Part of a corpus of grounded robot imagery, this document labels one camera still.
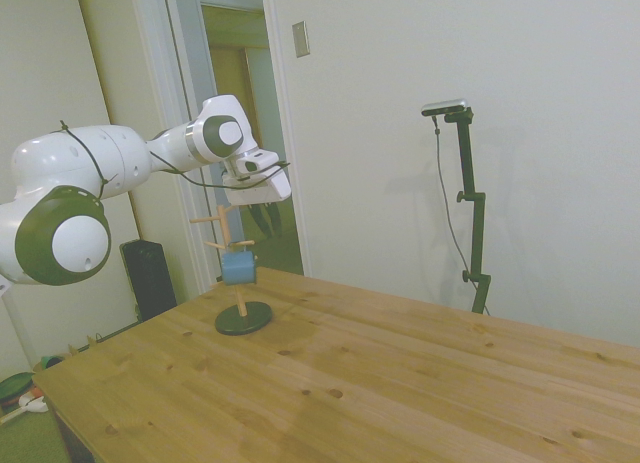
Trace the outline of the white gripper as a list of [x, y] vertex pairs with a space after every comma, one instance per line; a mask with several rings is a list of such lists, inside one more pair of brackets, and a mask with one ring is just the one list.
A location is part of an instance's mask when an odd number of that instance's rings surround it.
[[229, 203], [233, 206], [251, 206], [251, 216], [263, 234], [270, 234], [271, 229], [266, 222], [261, 205], [266, 205], [274, 232], [282, 231], [282, 219], [278, 205], [288, 199], [291, 186], [286, 173], [282, 169], [270, 169], [261, 173], [254, 173], [247, 179], [235, 178], [229, 173], [222, 176], [224, 191]]

